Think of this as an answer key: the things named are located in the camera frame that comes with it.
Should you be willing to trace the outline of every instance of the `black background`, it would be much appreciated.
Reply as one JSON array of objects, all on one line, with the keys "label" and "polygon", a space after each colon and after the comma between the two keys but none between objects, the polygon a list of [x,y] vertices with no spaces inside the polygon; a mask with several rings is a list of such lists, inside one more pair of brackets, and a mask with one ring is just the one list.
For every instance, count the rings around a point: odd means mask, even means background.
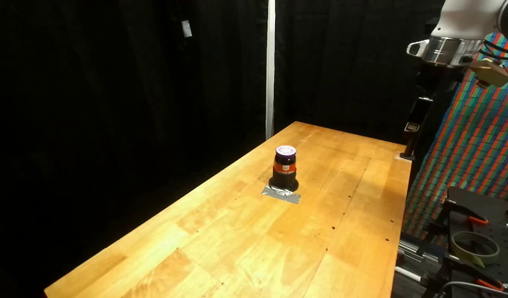
[{"label": "black background", "polygon": [[[439,7],[278,0],[277,129],[401,141],[404,48]],[[265,32],[265,0],[0,0],[0,293],[40,295],[260,144]]]}]

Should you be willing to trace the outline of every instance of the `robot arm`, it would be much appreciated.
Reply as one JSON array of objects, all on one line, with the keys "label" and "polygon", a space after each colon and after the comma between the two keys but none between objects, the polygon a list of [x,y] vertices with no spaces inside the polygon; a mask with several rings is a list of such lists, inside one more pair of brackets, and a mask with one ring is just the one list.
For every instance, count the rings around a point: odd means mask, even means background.
[{"label": "robot arm", "polygon": [[492,32],[508,38],[508,0],[446,0],[429,40],[414,42],[408,55],[441,66],[469,66]]}]

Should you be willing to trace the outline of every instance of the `wooden table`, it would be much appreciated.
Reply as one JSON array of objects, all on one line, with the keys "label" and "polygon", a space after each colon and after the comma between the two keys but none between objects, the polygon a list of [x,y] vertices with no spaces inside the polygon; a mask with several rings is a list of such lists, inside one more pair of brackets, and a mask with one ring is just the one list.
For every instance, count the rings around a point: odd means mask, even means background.
[{"label": "wooden table", "polygon": [[[298,149],[300,204],[262,194]],[[391,296],[404,146],[293,123],[45,292],[48,296]]]}]

